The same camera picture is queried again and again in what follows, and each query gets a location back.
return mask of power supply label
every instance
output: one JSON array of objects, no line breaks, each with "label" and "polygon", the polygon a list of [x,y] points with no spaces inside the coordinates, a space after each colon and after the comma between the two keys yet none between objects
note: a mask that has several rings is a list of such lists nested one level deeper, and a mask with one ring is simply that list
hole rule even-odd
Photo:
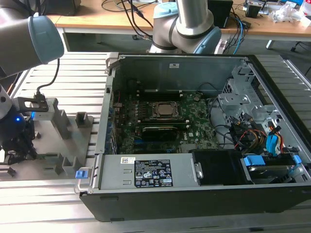
[{"label": "power supply label", "polygon": [[134,185],[136,188],[172,187],[170,160],[136,160]]}]

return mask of blue tab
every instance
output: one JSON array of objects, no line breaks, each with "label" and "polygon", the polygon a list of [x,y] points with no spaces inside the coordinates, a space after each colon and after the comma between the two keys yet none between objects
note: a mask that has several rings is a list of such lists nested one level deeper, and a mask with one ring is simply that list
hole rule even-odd
[{"label": "blue tab", "polygon": [[87,179],[88,171],[77,171],[76,172],[76,179]]},{"label": "blue tab", "polygon": [[302,161],[301,161],[299,155],[294,155],[294,160],[295,160],[295,162],[296,162],[297,165],[300,164],[300,163],[302,163]]},{"label": "blue tab", "polygon": [[276,154],[277,139],[278,139],[277,136],[274,134],[268,135],[266,142],[267,151],[271,153],[274,157],[277,156]]},{"label": "blue tab", "polygon": [[246,166],[264,166],[266,163],[261,155],[248,155],[244,158]]},{"label": "blue tab", "polygon": [[245,162],[245,165],[246,165],[246,166],[251,166],[251,163],[250,163],[250,161],[248,160],[247,157],[244,158],[244,162]]}]

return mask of floor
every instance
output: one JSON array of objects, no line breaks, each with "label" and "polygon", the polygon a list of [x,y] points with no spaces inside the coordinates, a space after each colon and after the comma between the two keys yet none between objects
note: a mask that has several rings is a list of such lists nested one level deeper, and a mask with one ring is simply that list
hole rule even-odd
[{"label": "floor", "polygon": [[[101,51],[101,52],[126,52],[145,53],[149,49],[151,42],[143,39],[133,40],[131,35],[103,34],[102,43],[97,44],[95,34],[69,33],[67,35],[71,51]],[[271,50],[266,49],[268,41],[247,39],[241,44],[237,54],[280,54],[284,58],[290,59],[303,73],[311,66],[311,43],[306,43],[304,48],[297,46],[295,52],[290,49],[295,45],[294,41],[277,41]],[[14,81],[14,77],[0,81],[5,89],[8,89]]]}]

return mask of blue cable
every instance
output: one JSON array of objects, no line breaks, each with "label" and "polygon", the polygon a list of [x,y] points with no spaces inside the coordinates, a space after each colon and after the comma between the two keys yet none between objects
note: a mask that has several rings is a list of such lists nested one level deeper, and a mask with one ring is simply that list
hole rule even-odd
[{"label": "blue cable", "polygon": [[240,23],[240,26],[241,26],[241,35],[240,35],[240,38],[239,38],[237,47],[235,48],[233,54],[235,54],[235,53],[238,51],[238,49],[239,49],[239,47],[240,47],[240,44],[241,44],[242,34],[243,34],[243,25],[242,25],[242,22],[241,22],[238,18],[234,18],[234,19],[236,19],[236,20]]}]

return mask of blue latch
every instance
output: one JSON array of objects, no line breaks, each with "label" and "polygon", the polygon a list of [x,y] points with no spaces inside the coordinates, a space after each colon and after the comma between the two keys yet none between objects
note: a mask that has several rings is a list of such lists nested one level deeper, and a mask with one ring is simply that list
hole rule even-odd
[{"label": "blue latch", "polygon": [[299,155],[294,155],[293,158],[294,158],[295,163],[296,163],[297,165],[300,164],[300,163],[302,163],[302,161],[301,161]]},{"label": "blue latch", "polygon": [[248,155],[244,158],[246,166],[264,166],[266,163],[261,155]]},{"label": "blue latch", "polygon": [[76,171],[76,179],[87,179],[88,171]]}]

